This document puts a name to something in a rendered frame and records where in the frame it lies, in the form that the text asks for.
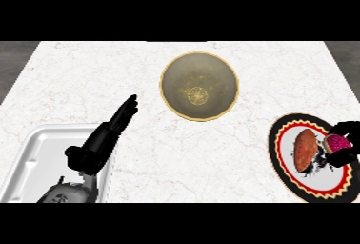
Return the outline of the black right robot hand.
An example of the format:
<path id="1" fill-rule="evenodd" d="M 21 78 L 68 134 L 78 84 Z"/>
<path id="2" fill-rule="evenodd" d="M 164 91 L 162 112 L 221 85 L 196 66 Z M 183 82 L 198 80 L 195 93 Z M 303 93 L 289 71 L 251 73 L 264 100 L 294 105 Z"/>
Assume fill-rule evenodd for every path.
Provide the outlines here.
<path id="1" fill-rule="evenodd" d="M 360 121 L 339 122 L 331 129 L 331 134 L 347 137 L 353 147 L 342 148 L 337 152 L 326 154 L 326 162 L 337 168 L 357 160 L 360 154 Z"/>

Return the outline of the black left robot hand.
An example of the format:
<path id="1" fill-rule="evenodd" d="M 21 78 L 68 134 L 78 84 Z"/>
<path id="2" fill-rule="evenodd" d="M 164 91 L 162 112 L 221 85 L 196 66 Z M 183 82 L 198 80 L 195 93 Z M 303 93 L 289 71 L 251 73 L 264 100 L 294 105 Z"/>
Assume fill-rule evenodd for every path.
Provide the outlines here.
<path id="1" fill-rule="evenodd" d="M 95 175 L 103 168 L 117 145 L 123 131 L 126 130 L 137 112 L 136 95 L 133 94 L 123 103 L 108 122 L 103 122 L 92 132 L 81 147 L 71 146 L 65 150 L 68 167 Z"/>

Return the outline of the pink frosted cupcake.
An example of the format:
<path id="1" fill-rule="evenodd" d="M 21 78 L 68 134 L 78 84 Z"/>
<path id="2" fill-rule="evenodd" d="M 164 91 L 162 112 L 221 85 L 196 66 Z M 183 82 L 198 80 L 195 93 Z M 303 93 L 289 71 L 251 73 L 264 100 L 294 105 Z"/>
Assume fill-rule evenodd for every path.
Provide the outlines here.
<path id="1" fill-rule="evenodd" d="M 328 134 L 322 141 L 322 146 L 317 145 L 316 134 L 310 129 L 300 132 L 294 143 L 294 166 L 300 173 L 310 173 L 313 170 L 313 163 L 317 163 L 320 168 L 325 167 L 326 153 L 335 153 L 339 149 L 351 148 L 351 143 L 344 136 Z"/>

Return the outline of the white rectangular tray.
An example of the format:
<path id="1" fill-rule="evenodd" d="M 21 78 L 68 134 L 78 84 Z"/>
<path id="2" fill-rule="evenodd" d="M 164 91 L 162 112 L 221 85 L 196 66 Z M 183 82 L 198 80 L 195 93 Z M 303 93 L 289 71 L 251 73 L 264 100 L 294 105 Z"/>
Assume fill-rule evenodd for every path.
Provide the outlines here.
<path id="1" fill-rule="evenodd" d="M 64 182 L 81 183 L 80 172 L 68 167 L 65 150 L 81 147 L 100 125 L 44 125 L 25 139 L 10 176 L 0 192 L 0 203 L 38 203 L 49 188 Z M 114 151 L 97 176 L 99 196 L 95 203 L 105 202 Z"/>

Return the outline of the black red patterned plate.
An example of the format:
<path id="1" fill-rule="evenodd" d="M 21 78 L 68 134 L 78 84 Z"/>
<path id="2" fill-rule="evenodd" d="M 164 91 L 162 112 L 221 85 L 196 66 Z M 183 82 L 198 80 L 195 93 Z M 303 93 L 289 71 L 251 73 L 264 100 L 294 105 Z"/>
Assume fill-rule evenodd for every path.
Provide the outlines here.
<path id="1" fill-rule="evenodd" d="M 325 147 L 322 141 L 332 125 L 320 118 L 291 113 L 275 122 L 269 132 L 269 156 L 286 187 L 310 203 L 350 203 L 360 195 L 360 162 L 339 168 L 320 166 Z M 301 131 L 314 133 L 317 152 L 310 162 L 310 170 L 298 172 L 294 164 L 295 138 Z"/>

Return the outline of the olive bowl with gold rim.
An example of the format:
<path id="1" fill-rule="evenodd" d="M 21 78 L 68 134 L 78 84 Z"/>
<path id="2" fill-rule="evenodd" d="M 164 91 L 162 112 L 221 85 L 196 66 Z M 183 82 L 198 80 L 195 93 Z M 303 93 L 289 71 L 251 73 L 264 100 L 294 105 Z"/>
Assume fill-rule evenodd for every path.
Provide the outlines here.
<path id="1" fill-rule="evenodd" d="M 238 75 L 220 56 L 192 51 L 170 61 L 161 76 L 161 96 L 180 117 L 196 122 L 220 118 L 238 94 Z"/>

